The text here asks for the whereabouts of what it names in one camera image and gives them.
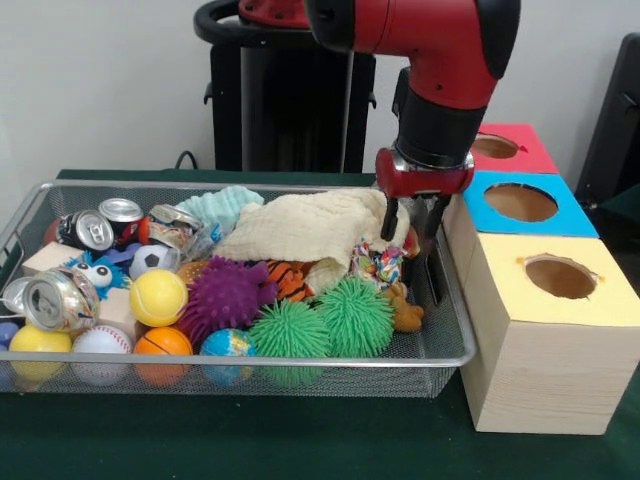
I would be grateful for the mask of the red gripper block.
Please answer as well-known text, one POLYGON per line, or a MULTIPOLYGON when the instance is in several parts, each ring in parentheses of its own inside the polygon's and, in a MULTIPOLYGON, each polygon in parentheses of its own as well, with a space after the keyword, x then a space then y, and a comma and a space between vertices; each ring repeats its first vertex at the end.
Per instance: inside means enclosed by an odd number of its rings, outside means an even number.
POLYGON ((431 246, 440 228, 451 196, 471 183, 475 162, 468 152, 461 166, 435 169, 408 162, 394 148, 382 148, 376 155, 376 181, 386 194, 387 204, 381 238, 391 241, 398 223, 397 198, 420 196, 415 204, 415 230, 421 246, 431 246))

